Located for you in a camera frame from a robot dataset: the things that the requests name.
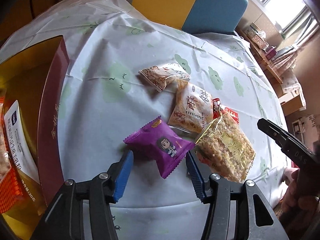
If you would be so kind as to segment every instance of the tablecloth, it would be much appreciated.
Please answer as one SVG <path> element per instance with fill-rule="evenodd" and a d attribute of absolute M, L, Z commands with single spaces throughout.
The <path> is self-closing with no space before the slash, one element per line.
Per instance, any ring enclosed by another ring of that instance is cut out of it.
<path fill-rule="evenodd" d="M 245 62 L 201 38 L 148 21 L 125 0 L 64 0 L 14 33 L 0 50 L 0 62 L 57 35 L 64 36 L 70 57 L 58 117 L 65 179 L 92 179 L 120 159 L 122 140 L 130 133 L 159 115 L 169 120 L 176 84 L 158 93 L 138 71 L 175 59 L 190 82 L 238 112 L 256 151 L 247 178 L 271 206 L 277 204 L 286 189 L 281 176 L 291 162 L 258 130 L 257 121 L 264 117 L 286 129 L 285 120 L 271 86 Z M 135 160 L 124 195 L 112 207 L 119 239 L 200 239 L 207 211 L 184 160 L 167 179 L 154 161 Z M 86 239 L 88 212 L 85 204 Z"/>

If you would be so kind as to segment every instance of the window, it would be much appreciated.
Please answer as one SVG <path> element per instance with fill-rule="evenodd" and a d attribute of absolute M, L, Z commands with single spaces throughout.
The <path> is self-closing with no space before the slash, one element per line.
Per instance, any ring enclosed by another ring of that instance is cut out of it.
<path fill-rule="evenodd" d="M 259 3 L 268 11 L 272 17 L 285 32 L 294 24 L 297 24 L 298 18 L 306 13 L 306 5 L 303 0 L 258 0 Z"/>

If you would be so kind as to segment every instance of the blue gripper pad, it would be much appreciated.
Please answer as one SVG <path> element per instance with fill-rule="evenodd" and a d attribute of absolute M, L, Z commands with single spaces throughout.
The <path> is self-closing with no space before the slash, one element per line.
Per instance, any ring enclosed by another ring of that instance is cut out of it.
<path fill-rule="evenodd" d="M 205 197 L 207 197 L 204 190 L 204 180 L 200 174 L 200 171 L 198 170 L 198 167 L 196 166 L 195 161 L 191 156 L 191 153 L 189 152 L 187 153 L 186 165 L 191 176 L 191 181 L 196 192 L 196 196 L 200 200 L 203 200 Z"/>
<path fill-rule="evenodd" d="M 122 169 L 115 181 L 115 191 L 113 194 L 113 199 L 115 202 L 118 202 L 119 199 L 122 198 L 123 196 L 123 192 L 124 192 L 125 186 L 127 185 L 132 165 L 133 165 L 133 152 L 129 151 L 124 161 L 124 164 L 122 166 Z"/>

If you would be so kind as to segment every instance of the red candy wrapper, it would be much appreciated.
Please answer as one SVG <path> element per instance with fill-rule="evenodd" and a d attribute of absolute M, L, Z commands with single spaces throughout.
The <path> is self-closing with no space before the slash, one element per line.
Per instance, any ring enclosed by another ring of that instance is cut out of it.
<path fill-rule="evenodd" d="M 124 143 L 155 160 L 164 179 L 178 166 L 187 151 L 195 146 L 195 143 L 176 135 L 161 116 L 132 133 L 124 139 Z"/>
<path fill-rule="evenodd" d="M 219 116 L 228 113 L 239 124 L 239 115 L 229 107 L 226 107 L 221 104 L 219 98 L 212 99 L 213 102 L 213 119 L 218 118 Z"/>

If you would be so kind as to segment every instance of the purple snack package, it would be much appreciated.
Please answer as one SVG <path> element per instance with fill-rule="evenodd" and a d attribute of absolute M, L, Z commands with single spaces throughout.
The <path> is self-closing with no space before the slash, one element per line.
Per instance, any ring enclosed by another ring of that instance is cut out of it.
<path fill-rule="evenodd" d="M 166 178 L 178 166 L 196 144 L 180 138 L 161 120 L 152 120 L 123 140 L 133 150 L 156 160 L 162 178 Z"/>

